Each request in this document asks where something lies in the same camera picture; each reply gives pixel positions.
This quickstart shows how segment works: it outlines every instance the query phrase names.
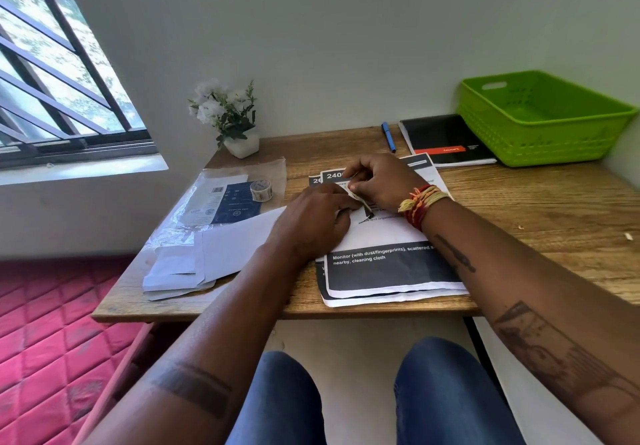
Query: tattoo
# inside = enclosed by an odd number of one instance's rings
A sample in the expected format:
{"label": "tattoo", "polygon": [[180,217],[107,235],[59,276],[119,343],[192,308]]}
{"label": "tattoo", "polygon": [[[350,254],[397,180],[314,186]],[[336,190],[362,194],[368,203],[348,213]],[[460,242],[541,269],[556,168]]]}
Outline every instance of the tattoo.
{"label": "tattoo", "polygon": [[153,373],[148,380],[216,418],[222,418],[227,411],[231,388],[217,377],[186,362],[173,362]]}
{"label": "tattoo", "polygon": [[454,245],[452,245],[449,241],[444,239],[440,234],[436,234],[436,238],[440,239],[442,241],[442,243],[446,247],[449,248],[449,250],[453,254],[454,258],[457,259],[458,261],[460,261],[460,263],[462,263],[465,266],[465,268],[467,268],[471,273],[475,273],[476,272],[476,268],[474,268],[471,265],[471,262],[469,261],[469,258],[467,258],[467,256],[463,255],[462,251],[460,251],[458,248],[456,248]]}
{"label": "tattoo", "polygon": [[576,414],[578,408],[588,409],[590,418],[606,423],[640,411],[637,384],[589,354],[524,302],[511,307],[495,326],[518,360]]}

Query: washi tape roll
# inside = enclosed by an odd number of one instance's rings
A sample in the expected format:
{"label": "washi tape roll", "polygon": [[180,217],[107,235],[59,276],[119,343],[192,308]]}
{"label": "washi tape roll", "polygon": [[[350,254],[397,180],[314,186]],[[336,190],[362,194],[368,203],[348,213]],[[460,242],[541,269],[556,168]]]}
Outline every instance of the washi tape roll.
{"label": "washi tape roll", "polygon": [[256,180],[251,183],[249,188],[251,189],[251,197],[256,202],[267,202],[273,197],[271,182],[268,180]]}

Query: hand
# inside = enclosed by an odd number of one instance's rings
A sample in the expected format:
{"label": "hand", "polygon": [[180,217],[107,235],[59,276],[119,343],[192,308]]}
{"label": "hand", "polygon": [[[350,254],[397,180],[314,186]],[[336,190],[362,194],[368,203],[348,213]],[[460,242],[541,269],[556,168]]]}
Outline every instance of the hand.
{"label": "hand", "polygon": [[397,212],[400,203],[408,199],[416,187],[426,185],[420,175],[390,153],[361,155],[342,176],[352,177],[351,192],[389,212]]}
{"label": "hand", "polygon": [[292,249],[301,264],[326,255],[347,234],[350,210],[361,205],[335,183],[308,187],[289,202],[267,244]]}

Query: transparent plastic wrap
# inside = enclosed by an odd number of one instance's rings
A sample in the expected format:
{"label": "transparent plastic wrap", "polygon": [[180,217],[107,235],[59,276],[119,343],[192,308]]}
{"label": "transparent plastic wrap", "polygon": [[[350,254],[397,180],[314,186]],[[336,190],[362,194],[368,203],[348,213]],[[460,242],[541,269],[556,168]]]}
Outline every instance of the transparent plastic wrap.
{"label": "transparent plastic wrap", "polygon": [[144,248],[155,249],[160,246],[192,245],[193,233],[206,231],[214,225],[188,226],[184,224],[184,215],[200,205],[203,196],[211,187],[213,179],[246,175],[247,182],[254,180],[268,180],[271,182],[273,196],[270,200],[262,202],[260,213],[268,212],[284,205],[284,191],[287,186],[287,166],[284,158],[278,158],[273,162],[241,167],[226,167],[210,169],[205,168],[200,172],[193,185],[182,195],[178,203],[173,206],[169,215],[157,227],[149,237]]}

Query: blue pen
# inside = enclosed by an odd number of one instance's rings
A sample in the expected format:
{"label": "blue pen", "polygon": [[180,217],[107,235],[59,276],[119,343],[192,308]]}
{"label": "blue pen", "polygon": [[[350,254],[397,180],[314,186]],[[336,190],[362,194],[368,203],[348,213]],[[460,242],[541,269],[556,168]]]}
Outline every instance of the blue pen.
{"label": "blue pen", "polygon": [[391,150],[391,153],[396,153],[396,144],[394,143],[394,139],[391,138],[389,125],[387,125],[386,121],[382,123],[382,133],[384,133],[385,136],[387,137],[387,143],[389,144],[389,149]]}

